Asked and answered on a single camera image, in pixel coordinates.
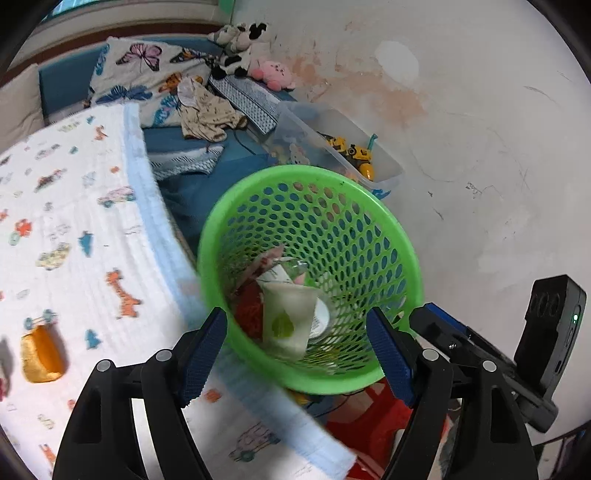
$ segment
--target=clear plastic container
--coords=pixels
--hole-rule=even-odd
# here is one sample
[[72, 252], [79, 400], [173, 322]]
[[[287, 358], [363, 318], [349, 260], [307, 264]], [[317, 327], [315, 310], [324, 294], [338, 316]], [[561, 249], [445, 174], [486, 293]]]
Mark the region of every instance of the clear plastic container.
[[344, 137], [351, 144], [366, 148], [369, 136], [338, 110], [323, 103], [280, 102], [277, 127], [265, 145], [276, 164], [305, 164], [333, 170], [372, 192], [386, 197], [404, 172], [396, 160], [380, 146], [372, 149], [374, 181], [366, 179], [351, 163], [319, 134]]

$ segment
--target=pillow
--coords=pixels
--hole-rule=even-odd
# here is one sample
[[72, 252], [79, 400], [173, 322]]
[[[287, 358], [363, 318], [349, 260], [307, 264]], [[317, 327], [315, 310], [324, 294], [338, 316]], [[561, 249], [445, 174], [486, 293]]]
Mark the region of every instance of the pillow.
[[211, 54], [133, 38], [109, 37], [90, 80], [90, 104], [136, 102], [142, 127], [180, 125], [177, 85], [184, 76], [207, 84]]
[[0, 153], [45, 126], [37, 64], [0, 88]]
[[244, 113], [263, 135], [277, 126], [275, 109], [280, 100], [263, 85], [234, 75], [227, 75], [222, 80], [212, 77], [209, 84], [227, 98], [234, 108]]

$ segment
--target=blue gripper pad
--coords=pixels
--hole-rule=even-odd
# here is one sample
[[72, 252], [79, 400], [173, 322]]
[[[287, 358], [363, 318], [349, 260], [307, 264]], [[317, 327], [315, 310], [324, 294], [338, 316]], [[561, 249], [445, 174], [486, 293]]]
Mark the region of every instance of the blue gripper pad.
[[454, 317], [449, 315], [448, 312], [439, 308], [434, 303], [426, 303], [425, 308], [429, 309], [429, 311], [433, 312], [435, 315], [437, 315], [439, 318], [441, 318], [441, 320], [446, 322], [450, 327], [455, 328], [459, 332], [462, 332], [464, 335], [467, 333], [466, 332], [466, 325], [464, 325], [461, 322], [458, 322]]
[[387, 327], [388, 320], [376, 307], [367, 314], [367, 333], [375, 356], [386, 375], [386, 380], [396, 398], [407, 407], [414, 404], [413, 371], [406, 363]]
[[183, 383], [177, 394], [181, 408], [201, 395], [209, 372], [222, 347], [228, 330], [226, 312], [216, 307], [212, 310], [189, 348], [193, 348], [181, 372]]

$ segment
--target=beige clothing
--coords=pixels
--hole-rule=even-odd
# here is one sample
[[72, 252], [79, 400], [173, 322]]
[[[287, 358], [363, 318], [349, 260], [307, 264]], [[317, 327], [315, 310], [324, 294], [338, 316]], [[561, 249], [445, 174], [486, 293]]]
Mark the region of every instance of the beige clothing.
[[179, 85], [178, 98], [185, 138], [221, 142], [227, 138], [224, 128], [242, 128], [248, 121], [228, 100], [215, 96], [193, 79], [187, 79], [183, 87]]

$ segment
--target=white wall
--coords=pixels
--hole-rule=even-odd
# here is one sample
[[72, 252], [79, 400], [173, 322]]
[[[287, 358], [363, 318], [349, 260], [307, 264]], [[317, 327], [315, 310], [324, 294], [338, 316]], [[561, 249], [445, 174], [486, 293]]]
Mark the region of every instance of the white wall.
[[[296, 97], [377, 133], [404, 167], [384, 202], [427, 300], [512, 355], [535, 279], [591, 292], [591, 86], [527, 1], [239, 0], [234, 19], [272, 23]], [[547, 438], [591, 418], [588, 317]]]

